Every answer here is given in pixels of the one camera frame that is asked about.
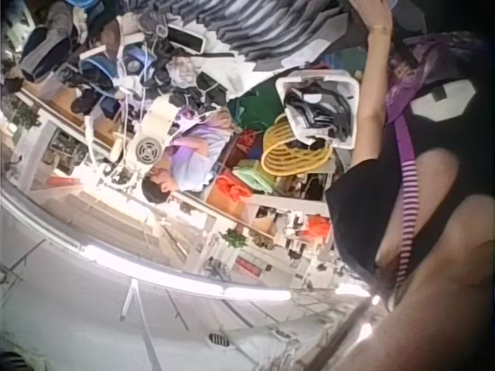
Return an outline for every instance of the bag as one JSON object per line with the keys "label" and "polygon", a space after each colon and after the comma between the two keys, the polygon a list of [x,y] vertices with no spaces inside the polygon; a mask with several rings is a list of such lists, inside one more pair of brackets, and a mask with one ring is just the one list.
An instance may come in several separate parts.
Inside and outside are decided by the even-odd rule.
{"label": "bag", "polygon": [[[463,65],[469,65],[473,54],[486,50],[486,44],[468,32],[451,32],[417,36],[404,41],[406,53],[392,50],[389,59],[389,90],[386,97],[387,123],[395,126],[399,158],[401,161],[403,215],[402,242],[394,279],[383,282],[395,295],[408,276],[412,241],[418,217],[418,173],[411,136],[403,115],[406,107],[418,92],[428,85],[447,80],[467,78]],[[417,65],[409,59],[414,57]]]}

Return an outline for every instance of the purple strap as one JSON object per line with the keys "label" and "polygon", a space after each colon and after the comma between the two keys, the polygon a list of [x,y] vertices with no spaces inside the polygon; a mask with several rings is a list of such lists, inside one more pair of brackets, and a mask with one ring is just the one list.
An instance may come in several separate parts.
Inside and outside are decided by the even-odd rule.
{"label": "purple strap", "polygon": [[404,110],[414,99],[422,85],[425,75],[426,59],[432,46],[423,55],[419,67],[415,71],[415,76],[410,84],[403,87],[399,95],[394,99],[392,104],[387,107],[389,122],[395,126],[395,138],[401,161],[402,173],[402,242],[399,250],[397,277],[395,281],[395,290],[403,285],[408,275],[411,263],[412,241],[415,233],[416,222],[418,219],[419,196],[418,196],[418,170],[416,169],[415,151],[412,146],[411,135],[409,134],[408,125],[404,118]]}
{"label": "purple strap", "polygon": [[401,115],[394,121],[395,137],[399,150],[402,171],[402,244],[399,250],[396,290],[402,286],[408,274],[411,260],[412,239],[418,218],[418,171],[416,169],[415,152],[412,147],[408,125]]}

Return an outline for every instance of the man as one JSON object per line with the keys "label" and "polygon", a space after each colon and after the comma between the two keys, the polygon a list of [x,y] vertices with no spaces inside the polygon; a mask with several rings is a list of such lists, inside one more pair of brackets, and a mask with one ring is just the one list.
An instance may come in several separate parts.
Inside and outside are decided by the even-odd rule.
{"label": "man", "polygon": [[187,136],[173,139],[171,146],[178,147],[176,152],[170,155],[171,148],[167,148],[142,181],[148,202],[164,203],[172,191],[200,188],[232,131],[232,117],[223,107],[204,124],[194,126]]}

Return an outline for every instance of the bracelet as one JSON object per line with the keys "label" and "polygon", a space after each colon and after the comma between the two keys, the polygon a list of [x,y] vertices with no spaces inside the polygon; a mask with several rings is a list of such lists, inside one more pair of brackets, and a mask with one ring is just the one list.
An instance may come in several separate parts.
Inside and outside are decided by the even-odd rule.
{"label": "bracelet", "polygon": [[370,28],[370,33],[381,33],[383,35],[391,35],[392,30],[385,26],[373,26]]}

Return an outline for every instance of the sign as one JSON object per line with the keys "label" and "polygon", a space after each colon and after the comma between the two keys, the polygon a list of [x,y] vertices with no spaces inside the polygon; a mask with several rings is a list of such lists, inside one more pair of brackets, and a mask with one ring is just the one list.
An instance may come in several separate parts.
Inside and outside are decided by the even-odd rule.
{"label": "sign", "polygon": [[248,271],[255,277],[260,277],[261,276],[261,268],[255,266],[251,262],[247,261],[243,257],[237,257],[235,260],[235,264],[237,264],[239,267],[243,268],[245,271]]}

